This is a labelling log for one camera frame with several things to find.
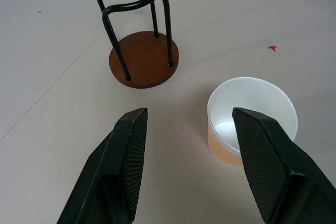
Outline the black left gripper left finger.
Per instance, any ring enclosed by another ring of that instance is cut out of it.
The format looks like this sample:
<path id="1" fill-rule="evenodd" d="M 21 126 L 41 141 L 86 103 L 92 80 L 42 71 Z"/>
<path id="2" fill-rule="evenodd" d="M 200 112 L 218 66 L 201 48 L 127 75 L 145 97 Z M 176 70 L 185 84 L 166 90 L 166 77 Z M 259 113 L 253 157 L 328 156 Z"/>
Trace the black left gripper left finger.
<path id="1" fill-rule="evenodd" d="M 57 224 L 132 224 L 139 200 L 147 108 L 125 113 L 88 157 Z"/>

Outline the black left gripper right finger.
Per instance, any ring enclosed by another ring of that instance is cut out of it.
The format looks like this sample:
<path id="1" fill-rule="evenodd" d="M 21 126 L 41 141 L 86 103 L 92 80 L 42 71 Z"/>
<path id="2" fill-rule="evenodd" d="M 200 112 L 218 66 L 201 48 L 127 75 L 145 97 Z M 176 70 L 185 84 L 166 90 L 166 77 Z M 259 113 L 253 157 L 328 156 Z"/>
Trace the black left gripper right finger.
<path id="1" fill-rule="evenodd" d="M 273 118 L 233 108 L 244 171 L 265 224 L 336 224 L 336 188 Z"/>

